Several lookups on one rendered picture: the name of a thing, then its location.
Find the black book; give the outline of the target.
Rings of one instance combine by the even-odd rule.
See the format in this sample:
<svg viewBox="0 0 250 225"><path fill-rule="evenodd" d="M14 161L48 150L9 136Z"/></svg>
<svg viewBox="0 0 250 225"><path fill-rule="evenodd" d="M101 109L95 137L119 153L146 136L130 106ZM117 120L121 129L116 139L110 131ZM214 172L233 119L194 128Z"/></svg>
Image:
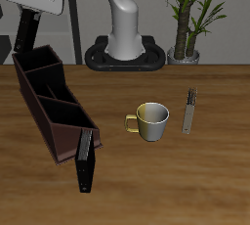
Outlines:
<svg viewBox="0 0 250 225"><path fill-rule="evenodd" d="M40 21L33 19L35 11L23 9L16 37L14 51L25 53L33 50L37 29Z"/></svg>
<svg viewBox="0 0 250 225"><path fill-rule="evenodd" d="M76 173L81 193L91 192L95 163L93 131L82 130L75 155Z"/></svg>

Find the dark brown desk caddy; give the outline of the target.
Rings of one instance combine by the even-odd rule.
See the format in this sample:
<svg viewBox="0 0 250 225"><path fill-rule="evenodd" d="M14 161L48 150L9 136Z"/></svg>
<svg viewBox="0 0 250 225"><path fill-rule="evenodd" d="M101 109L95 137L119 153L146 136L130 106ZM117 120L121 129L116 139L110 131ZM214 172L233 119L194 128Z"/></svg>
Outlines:
<svg viewBox="0 0 250 225"><path fill-rule="evenodd" d="M100 130L65 83L63 62L50 45L13 54L21 94L56 165L75 157L82 130L92 130L94 148L103 146Z"/></svg>

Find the dark angular object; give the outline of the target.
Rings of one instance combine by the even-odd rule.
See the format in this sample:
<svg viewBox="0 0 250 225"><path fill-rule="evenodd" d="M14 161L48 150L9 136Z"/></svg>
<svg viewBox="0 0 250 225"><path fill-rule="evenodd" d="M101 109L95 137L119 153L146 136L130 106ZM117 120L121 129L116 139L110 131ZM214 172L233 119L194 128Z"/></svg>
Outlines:
<svg viewBox="0 0 250 225"><path fill-rule="evenodd" d="M8 35L0 35L0 65L4 64L11 50L10 37Z"/></svg>

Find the green pot plant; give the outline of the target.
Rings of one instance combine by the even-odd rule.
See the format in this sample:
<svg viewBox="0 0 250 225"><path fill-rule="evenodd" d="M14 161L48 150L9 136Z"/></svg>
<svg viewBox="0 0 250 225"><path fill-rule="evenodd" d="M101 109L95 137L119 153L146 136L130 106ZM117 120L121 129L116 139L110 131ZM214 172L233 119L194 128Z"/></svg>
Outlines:
<svg viewBox="0 0 250 225"><path fill-rule="evenodd" d="M175 13L173 18L177 21L177 35L175 46L167 52L169 65L197 65L200 54L194 49L196 38L199 34L209 33L206 27L226 15L220 15L224 2L218 4L211 12L208 12L212 0L175 0L172 5Z"/></svg>

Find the yellow and white mug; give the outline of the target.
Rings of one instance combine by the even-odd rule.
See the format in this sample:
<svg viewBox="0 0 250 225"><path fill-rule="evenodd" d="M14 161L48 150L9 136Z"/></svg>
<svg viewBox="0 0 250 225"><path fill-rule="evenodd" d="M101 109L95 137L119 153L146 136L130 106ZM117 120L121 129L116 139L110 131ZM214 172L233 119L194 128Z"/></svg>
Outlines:
<svg viewBox="0 0 250 225"><path fill-rule="evenodd" d="M125 116L125 130L139 133L148 142L155 142L162 137L168 118L169 111L165 106L158 103L143 103L138 106L135 114ZM138 127L130 128L129 119L135 119Z"/></svg>

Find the dark vertical post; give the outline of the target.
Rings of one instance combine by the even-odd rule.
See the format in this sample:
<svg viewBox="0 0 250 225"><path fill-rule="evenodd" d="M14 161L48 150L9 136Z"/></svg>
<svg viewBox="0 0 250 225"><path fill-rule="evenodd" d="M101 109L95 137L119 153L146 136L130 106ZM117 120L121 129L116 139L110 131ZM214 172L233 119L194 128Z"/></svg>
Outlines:
<svg viewBox="0 0 250 225"><path fill-rule="evenodd" d="M82 51L76 0L68 0L75 62L82 64Z"/></svg>

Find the flat black base plate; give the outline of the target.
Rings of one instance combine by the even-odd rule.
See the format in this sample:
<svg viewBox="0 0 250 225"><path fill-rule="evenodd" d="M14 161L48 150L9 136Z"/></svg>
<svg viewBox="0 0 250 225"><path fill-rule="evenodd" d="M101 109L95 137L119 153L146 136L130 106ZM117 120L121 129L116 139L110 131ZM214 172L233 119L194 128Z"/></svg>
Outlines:
<svg viewBox="0 0 250 225"><path fill-rule="evenodd" d="M119 61L107 54L107 36L99 36L95 44L85 53L85 63L88 68L96 71L154 71L165 65L165 52L155 44L150 35L142 36L146 51L135 60Z"/></svg>

